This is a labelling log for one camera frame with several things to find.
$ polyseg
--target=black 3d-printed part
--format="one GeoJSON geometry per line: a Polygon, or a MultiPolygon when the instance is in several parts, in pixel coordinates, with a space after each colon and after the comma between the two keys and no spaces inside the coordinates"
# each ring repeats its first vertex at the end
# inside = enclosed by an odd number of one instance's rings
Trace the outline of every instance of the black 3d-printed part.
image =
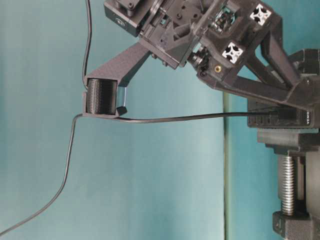
{"type": "Polygon", "coordinates": [[[87,112],[90,114],[116,114],[117,81],[89,79],[87,112]]]}

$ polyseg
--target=black roller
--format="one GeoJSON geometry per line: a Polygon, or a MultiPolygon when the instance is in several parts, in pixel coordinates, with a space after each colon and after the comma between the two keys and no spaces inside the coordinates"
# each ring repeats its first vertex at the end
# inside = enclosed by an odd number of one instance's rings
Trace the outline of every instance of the black roller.
{"type": "Polygon", "coordinates": [[[116,114],[117,81],[89,79],[87,92],[87,112],[97,115],[116,114]]]}

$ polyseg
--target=black cable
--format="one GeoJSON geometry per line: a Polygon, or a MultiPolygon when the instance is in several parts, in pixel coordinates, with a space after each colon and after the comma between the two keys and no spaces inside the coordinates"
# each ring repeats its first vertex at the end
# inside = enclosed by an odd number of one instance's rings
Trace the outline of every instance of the black cable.
{"type": "Polygon", "coordinates": [[[192,121],[192,120],[199,120],[199,119],[268,116],[270,114],[271,114],[270,112],[224,112],[224,113],[212,113],[212,114],[203,114],[203,115],[154,118],[154,119],[131,119],[131,118],[118,117],[118,118],[115,118],[114,120],[120,121],[123,123],[132,123],[132,124],[156,124],[156,123],[192,121]]]}
{"type": "Polygon", "coordinates": [[[68,172],[69,172],[69,165],[70,165],[70,157],[71,157],[71,152],[72,152],[72,146],[74,143],[74,137],[75,137],[75,130],[76,130],[76,123],[77,120],[79,118],[82,117],[82,114],[79,114],[77,116],[75,116],[72,120],[72,127],[71,127],[71,134],[70,134],[70,141],[69,141],[69,147],[68,147],[68,152],[67,152],[67,156],[66,156],[66,164],[65,164],[65,170],[64,170],[64,177],[63,177],[63,181],[62,184],[59,188],[59,190],[56,192],[56,194],[54,195],[54,197],[40,210],[38,210],[37,212],[35,212],[34,214],[32,214],[31,216],[27,217],[26,219],[18,222],[17,224],[9,227],[8,229],[4,230],[3,232],[0,232],[0,237],[11,232],[12,230],[20,227],[21,225],[29,222],[30,220],[34,219],[35,217],[37,217],[38,215],[42,214],[48,207],[51,206],[51,204],[54,203],[54,201],[59,197],[59,195],[61,194],[62,190],[64,189],[66,182],[67,182],[67,178],[68,178],[68,172]]]}
{"type": "Polygon", "coordinates": [[[91,39],[92,39],[92,16],[91,16],[90,0],[85,0],[85,4],[86,4],[86,14],[87,14],[87,22],[88,22],[88,38],[86,41],[85,55],[84,55],[83,66],[82,66],[82,81],[85,89],[88,89],[88,86],[85,83],[85,76],[87,75],[88,58],[89,58],[91,39]]]}

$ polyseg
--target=teal backdrop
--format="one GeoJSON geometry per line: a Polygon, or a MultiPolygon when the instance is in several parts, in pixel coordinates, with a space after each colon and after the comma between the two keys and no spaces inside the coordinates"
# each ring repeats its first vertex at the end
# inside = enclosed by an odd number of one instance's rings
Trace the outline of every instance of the teal backdrop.
{"type": "MultiPolygon", "coordinates": [[[[92,0],[92,71],[135,43],[92,0]]],[[[84,0],[0,1],[0,230],[59,188],[71,121],[82,111],[84,0]]],[[[128,88],[126,117],[218,113],[223,95],[192,67],[150,58],[128,88]]],[[[65,190],[6,240],[222,240],[224,122],[156,125],[84,118],[65,190]]]]}
{"type": "MultiPolygon", "coordinates": [[[[320,1],[265,0],[283,17],[284,49],[291,55],[320,49],[320,1]]],[[[254,77],[244,69],[242,76],[254,77]]],[[[246,111],[247,100],[227,95],[226,111],[246,111]]],[[[280,240],[272,230],[278,199],[277,156],[257,143],[257,130],[247,120],[226,120],[226,237],[228,240],[280,240]]]]}

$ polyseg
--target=threaded rod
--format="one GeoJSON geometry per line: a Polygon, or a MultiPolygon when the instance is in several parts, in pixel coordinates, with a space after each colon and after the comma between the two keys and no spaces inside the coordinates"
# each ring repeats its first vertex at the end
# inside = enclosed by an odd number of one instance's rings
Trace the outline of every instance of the threaded rod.
{"type": "Polygon", "coordinates": [[[284,215],[293,216],[295,213],[295,163],[292,156],[282,158],[282,203],[284,215]]]}

